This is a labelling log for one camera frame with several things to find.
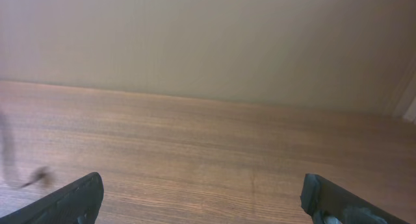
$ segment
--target wooden desk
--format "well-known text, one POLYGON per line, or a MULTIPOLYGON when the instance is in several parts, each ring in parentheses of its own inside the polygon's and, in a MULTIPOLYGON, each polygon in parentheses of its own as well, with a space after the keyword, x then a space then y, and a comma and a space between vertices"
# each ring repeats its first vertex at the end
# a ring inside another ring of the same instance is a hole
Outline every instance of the wooden desk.
POLYGON ((21 179, 48 165, 48 191, 0 185, 0 215, 98 171, 97 223, 311 223, 318 173, 416 221, 416 127, 389 118, 0 82, 21 179))

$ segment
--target beige wall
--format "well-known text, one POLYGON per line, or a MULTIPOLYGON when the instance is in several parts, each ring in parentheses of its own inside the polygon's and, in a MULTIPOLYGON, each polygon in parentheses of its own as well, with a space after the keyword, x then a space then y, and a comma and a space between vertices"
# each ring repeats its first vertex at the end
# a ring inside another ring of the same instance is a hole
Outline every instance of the beige wall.
POLYGON ((391 114, 416 0, 0 0, 0 79, 391 114))

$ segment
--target wooden table surface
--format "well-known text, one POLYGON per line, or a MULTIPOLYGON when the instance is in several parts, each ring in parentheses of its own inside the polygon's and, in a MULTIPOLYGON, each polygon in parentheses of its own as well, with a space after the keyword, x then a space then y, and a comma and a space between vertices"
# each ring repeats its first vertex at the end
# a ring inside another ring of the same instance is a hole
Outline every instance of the wooden table surface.
POLYGON ((266 105, 0 82, 0 109, 26 180, 0 183, 0 215, 92 171, 96 223, 311 223, 300 208, 318 173, 382 209, 416 220, 416 126, 399 120, 266 105))

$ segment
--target black object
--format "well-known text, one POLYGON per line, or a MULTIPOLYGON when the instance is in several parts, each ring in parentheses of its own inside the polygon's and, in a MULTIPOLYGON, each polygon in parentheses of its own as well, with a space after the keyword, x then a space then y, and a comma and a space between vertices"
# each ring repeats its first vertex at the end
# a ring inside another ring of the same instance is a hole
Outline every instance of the black object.
POLYGON ((93 224, 103 196, 101 176, 93 172, 0 218, 0 224, 93 224))
POLYGON ((300 200, 314 224, 406 223, 319 175, 306 174, 300 200))

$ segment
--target white wall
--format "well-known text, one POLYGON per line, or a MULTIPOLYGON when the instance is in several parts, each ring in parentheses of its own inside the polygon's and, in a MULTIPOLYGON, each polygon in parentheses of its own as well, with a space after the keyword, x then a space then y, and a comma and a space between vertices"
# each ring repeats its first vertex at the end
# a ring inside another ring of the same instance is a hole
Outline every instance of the white wall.
POLYGON ((0 79, 391 114, 416 0, 0 0, 0 79))

